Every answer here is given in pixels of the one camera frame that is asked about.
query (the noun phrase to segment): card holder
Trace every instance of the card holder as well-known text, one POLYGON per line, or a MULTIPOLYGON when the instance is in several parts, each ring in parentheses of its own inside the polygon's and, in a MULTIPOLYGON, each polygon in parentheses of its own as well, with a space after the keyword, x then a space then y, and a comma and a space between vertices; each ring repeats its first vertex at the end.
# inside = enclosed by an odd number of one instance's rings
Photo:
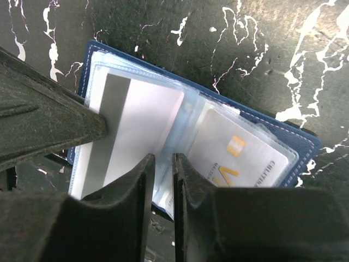
POLYGON ((287 187, 321 146, 313 135, 94 41, 79 94, 107 119, 109 134, 70 151, 69 193, 78 199, 153 153, 153 201, 173 216, 173 153, 185 153, 217 186, 287 187))

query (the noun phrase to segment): marble pattern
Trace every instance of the marble pattern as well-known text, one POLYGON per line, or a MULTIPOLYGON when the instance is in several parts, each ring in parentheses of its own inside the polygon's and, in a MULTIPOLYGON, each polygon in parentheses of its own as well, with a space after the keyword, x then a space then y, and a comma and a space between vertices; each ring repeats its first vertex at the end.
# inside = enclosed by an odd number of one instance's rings
POLYGON ((8 0, 0 17, 0 45, 72 91, 96 39, 311 130, 324 148, 297 186, 349 210, 347 0, 8 0))

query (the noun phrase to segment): stitching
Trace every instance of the stitching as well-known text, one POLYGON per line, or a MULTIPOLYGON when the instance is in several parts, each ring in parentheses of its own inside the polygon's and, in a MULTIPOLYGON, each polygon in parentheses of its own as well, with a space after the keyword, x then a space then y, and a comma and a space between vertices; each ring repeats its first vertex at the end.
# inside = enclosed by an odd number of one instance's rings
MULTIPOLYGON (((111 53, 111 52, 109 52, 109 51, 107 51, 107 50, 105 50, 105 49, 103 49, 103 48, 101 48, 101 47, 99 47, 99 46, 90 45, 90 47, 89 47, 89 49, 88 49, 88 54, 87 54, 86 66, 88 65, 89 60, 90 60, 90 58, 91 58, 91 48, 92 48, 92 47, 95 47, 95 48, 97 48, 97 49, 99 49, 99 50, 103 50, 103 51, 105 51, 105 52, 111 53)), ((83 76, 82 91, 81 91, 81 93, 83 93, 84 90, 85 90, 86 76, 87 76, 87 68, 85 68, 85 73, 84 73, 84 76, 83 76)), ((219 102, 222 103, 222 104, 225 104, 225 105, 227 105, 227 106, 231 106, 231 105, 227 104, 226 102, 220 100, 219 98, 215 98, 215 97, 211 96, 210 94, 204 94, 204 95, 205 95, 206 97, 212 98, 214 101, 219 101, 219 102)), ((291 133, 291 134, 293 134, 293 135, 296 135, 296 136, 298 136, 298 137, 300 137, 300 138, 306 140, 307 142, 309 142, 309 143, 311 144, 310 149, 309 149, 309 152, 308 152, 308 153, 305 155, 305 157, 299 162, 299 164, 297 165, 297 167, 293 170, 291 176, 290 176, 290 177, 288 178, 288 180, 285 182, 284 186, 288 186, 288 185, 291 183, 291 181, 293 180, 293 178, 295 177, 295 175, 296 175, 296 173, 298 172, 298 170, 300 169, 300 167, 301 167, 304 163, 307 163, 307 161, 309 160, 310 154, 312 153, 312 151, 313 151, 314 148, 315 148, 314 143, 313 143, 312 141, 310 141, 309 139, 303 137, 303 136, 300 135, 300 134, 296 134, 295 132, 290 131, 290 130, 288 130, 288 129, 286 129, 286 128, 276 126, 276 125, 274 125, 274 124, 272 124, 272 123, 270 123, 270 122, 268 122, 268 121, 266 121, 266 120, 264 120, 264 119, 261 119, 261 118, 255 116, 255 115, 253 115, 253 114, 251 114, 251 113, 248 113, 248 112, 246 112, 246 111, 244 111, 244 110, 242 110, 242 109, 239 109, 239 110, 240 110, 241 112, 244 112, 245 114, 247 114, 247 115, 253 117, 253 118, 256 118, 256 119, 258 119, 258 120, 264 122, 264 123, 270 124, 270 125, 273 126, 273 127, 280 128, 280 129, 283 130, 283 131, 286 131, 286 132, 288 132, 288 133, 291 133)))

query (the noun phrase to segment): white card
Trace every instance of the white card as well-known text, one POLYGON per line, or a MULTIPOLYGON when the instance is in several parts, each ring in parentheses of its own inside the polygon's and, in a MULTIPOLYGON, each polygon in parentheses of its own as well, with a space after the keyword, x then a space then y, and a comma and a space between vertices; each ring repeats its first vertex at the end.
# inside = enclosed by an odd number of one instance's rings
POLYGON ((214 109, 206 113, 188 159, 222 187, 271 187, 289 163, 278 150, 214 109))

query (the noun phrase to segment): black plastic part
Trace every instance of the black plastic part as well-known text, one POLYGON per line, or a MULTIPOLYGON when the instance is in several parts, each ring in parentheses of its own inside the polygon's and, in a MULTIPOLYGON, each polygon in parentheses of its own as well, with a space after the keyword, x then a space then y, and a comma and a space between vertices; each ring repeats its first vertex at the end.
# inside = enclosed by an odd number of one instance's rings
POLYGON ((217 188, 183 154, 173 185, 177 262, 349 261, 348 218, 323 191, 217 188))
POLYGON ((103 118, 82 104, 0 47, 0 170, 103 138, 103 118))
POLYGON ((77 201, 66 194, 0 194, 1 262, 144 261, 155 158, 77 201))

